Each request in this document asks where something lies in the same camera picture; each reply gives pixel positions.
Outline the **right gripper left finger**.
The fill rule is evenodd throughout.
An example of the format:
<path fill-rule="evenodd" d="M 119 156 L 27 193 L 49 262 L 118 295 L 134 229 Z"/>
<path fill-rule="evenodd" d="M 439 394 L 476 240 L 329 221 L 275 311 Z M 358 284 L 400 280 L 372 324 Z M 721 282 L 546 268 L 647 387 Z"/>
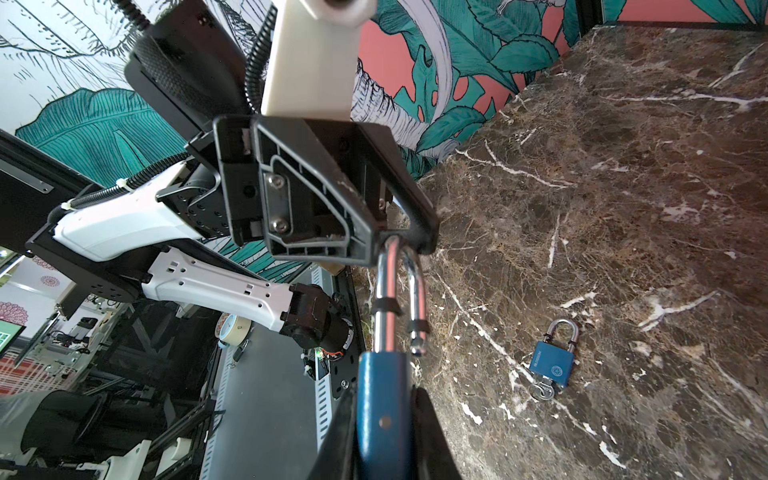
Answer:
<path fill-rule="evenodd" d="M 308 479 L 354 480 L 360 478 L 356 410 L 357 390 L 347 390 L 337 404 L 328 433 Z"/>

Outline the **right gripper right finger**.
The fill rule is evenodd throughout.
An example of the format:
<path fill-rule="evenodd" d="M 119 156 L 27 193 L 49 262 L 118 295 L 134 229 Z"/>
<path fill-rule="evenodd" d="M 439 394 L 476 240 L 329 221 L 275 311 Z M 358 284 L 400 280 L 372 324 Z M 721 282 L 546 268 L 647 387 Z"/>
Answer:
<path fill-rule="evenodd" d="M 461 480 L 444 431 L 426 389 L 411 392 L 412 468 L 418 480 Z"/>

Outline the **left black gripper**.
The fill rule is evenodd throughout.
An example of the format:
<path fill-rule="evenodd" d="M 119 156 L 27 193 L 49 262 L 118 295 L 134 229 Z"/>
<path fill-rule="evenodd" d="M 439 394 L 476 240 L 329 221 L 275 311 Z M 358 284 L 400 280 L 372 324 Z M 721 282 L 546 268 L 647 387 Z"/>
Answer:
<path fill-rule="evenodd" d="M 225 115 L 209 135 L 195 171 L 214 183 L 185 207 L 204 239 L 261 240 L 280 260 L 371 266 L 375 246 L 391 234 L 385 209 L 393 194 L 410 225 L 392 234 L 420 255 L 435 251 L 436 209 L 388 127 Z"/>

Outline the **blue padlock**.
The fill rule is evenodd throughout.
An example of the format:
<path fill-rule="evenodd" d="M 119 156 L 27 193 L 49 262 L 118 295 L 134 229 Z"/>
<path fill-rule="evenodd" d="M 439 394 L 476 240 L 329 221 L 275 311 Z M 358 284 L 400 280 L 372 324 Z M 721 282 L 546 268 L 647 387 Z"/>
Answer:
<path fill-rule="evenodd" d="M 396 345 L 397 270 L 405 266 L 410 290 L 409 349 Z M 363 479 L 412 477 L 414 440 L 410 380 L 411 356 L 426 354 L 430 333 L 426 283 L 416 251 L 400 236 L 387 239 L 377 263 L 372 304 L 374 345 L 361 356 L 356 434 Z"/>
<path fill-rule="evenodd" d="M 567 326 L 571 330 L 564 348 L 553 343 L 560 326 Z M 568 386 L 579 336 L 580 327 L 573 320 L 556 319 L 549 324 L 543 339 L 536 344 L 529 365 L 529 371 L 534 377 L 529 393 L 534 399 L 551 401 Z"/>

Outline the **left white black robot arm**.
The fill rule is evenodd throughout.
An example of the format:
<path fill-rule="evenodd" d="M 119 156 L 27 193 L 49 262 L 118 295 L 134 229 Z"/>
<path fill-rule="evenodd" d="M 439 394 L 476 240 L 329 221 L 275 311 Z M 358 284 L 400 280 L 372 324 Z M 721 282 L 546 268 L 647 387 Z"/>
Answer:
<path fill-rule="evenodd" d="M 436 211 L 391 131 L 350 118 L 376 3 L 276 2 L 249 52 L 201 1 L 156 21 L 119 8 L 139 33 L 126 78 L 185 150 L 55 207 L 27 249 L 103 298 L 217 310 L 343 356 L 354 328 L 319 287 L 260 280 L 206 242 L 378 268 L 435 250 Z"/>

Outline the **white perforated strip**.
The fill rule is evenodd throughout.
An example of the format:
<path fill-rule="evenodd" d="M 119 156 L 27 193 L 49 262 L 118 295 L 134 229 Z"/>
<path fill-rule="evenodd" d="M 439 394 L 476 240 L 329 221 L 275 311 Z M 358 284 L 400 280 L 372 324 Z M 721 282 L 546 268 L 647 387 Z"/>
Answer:
<path fill-rule="evenodd" d="M 320 266 L 310 270 L 311 281 L 329 297 L 334 294 L 333 276 Z M 315 417 L 317 448 L 321 449 L 327 436 L 333 416 L 333 394 L 331 386 L 331 364 L 321 348 L 315 349 Z"/>

